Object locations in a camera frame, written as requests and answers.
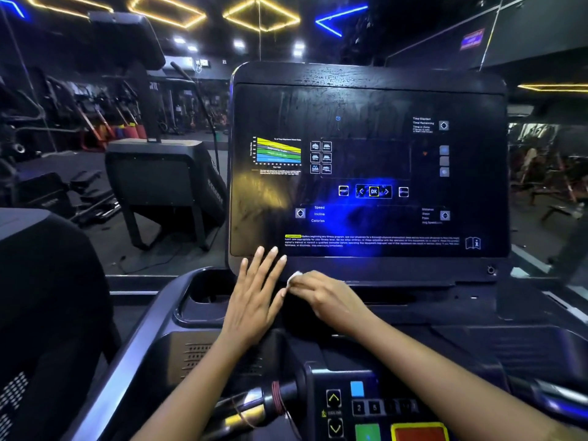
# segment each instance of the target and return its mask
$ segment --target book icon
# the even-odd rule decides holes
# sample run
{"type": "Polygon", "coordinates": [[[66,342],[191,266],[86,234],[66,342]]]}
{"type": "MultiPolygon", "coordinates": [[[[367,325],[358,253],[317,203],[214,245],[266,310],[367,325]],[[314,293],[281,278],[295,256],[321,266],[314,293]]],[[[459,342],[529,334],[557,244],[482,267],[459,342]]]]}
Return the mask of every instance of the book icon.
{"type": "Polygon", "coordinates": [[[466,238],[466,249],[481,249],[481,240],[478,237],[466,238]]]}

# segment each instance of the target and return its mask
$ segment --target purple sign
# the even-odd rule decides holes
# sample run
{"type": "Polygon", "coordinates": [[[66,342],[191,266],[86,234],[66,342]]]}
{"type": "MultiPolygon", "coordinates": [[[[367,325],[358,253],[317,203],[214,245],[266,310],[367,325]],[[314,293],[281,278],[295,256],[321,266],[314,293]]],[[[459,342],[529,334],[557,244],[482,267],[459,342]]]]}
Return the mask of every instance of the purple sign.
{"type": "Polygon", "coordinates": [[[475,31],[475,32],[472,32],[471,34],[464,36],[464,38],[462,40],[462,47],[460,48],[460,51],[463,51],[464,49],[468,49],[471,47],[480,46],[480,43],[483,38],[484,38],[484,29],[480,29],[479,31],[475,31]]]}

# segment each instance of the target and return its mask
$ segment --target red cylinder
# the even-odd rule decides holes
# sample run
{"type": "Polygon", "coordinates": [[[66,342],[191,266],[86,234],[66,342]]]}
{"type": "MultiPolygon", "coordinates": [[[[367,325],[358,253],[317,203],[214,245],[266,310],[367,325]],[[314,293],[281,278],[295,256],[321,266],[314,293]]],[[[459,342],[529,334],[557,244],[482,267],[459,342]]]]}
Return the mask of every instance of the red cylinder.
{"type": "Polygon", "coordinates": [[[135,128],[137,129],[137,135],[139,139],[147,139],[147,133],[145,133],[145,127],[143,125],[136,125],[135,128]]]}
{"type": "Polygon", "coordinates": [[[125,127],[125,137],[131,139],[139,139],[136,127],[125,127]]]}

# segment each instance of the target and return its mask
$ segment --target screen bezel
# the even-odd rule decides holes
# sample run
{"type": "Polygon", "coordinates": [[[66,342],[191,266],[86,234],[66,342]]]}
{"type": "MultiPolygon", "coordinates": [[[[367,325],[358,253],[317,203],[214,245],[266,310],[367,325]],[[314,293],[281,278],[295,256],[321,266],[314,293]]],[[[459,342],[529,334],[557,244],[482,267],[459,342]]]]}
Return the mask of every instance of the screen bezel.
{"type": "MultiPolygon", "coordinates": [[[[339,88],[379,88],[456,93],[484,93],[504,98],[504,145],[507,146],[507,100],[504,82],[485,73],[441,72],[437,70],[399,70],[340,65],[305,65],[300,63],[250,62],[235,70],[231,80],[229,117],[234,115],[233,89],[239,83],[252,85],[330,86],[339,88]]],[[[226,262],[239,272],[242,257],[231,255],[232,208],[232,129],[229,131],[226,262]]],[[[504,180],[508,198],[508,179],[504,180]]],[[[507,234],[510,247],[510,233],[507,234]]],[[[281,280],[296,271],[318,270],[328,276],[354,284],[372,285],[453,285],[458,282],[493,283],[510,276],[511,263],[503,258],[421,258],[421,257],[294,257],[288,258],[281,280]]]]}

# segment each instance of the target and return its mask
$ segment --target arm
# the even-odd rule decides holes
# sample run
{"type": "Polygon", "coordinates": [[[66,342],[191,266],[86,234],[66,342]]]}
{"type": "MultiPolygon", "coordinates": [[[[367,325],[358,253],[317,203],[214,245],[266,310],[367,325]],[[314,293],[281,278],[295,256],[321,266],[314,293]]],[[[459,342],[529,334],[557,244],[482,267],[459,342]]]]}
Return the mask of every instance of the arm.
{"type": "Polygon", "coordinates": [[[565,432],[555,420],[380,320],[344,282],[310,272],[294,277],[289,290],[325,323],[364,345],[462,441],[544,441],[565,432]]]}
{"type": "Polygon", "coordinates": [[[216,342],[132,441],[200,439],[235,365],[248,348],[260,341],[282,307],[285,290],[271,301],[276,281],[286,264],[286,257],[280,258],[268,275],[276,255],[274,248],[262,263],[260,247],[249,269],[247,260],[243,259],[216,342]]]}

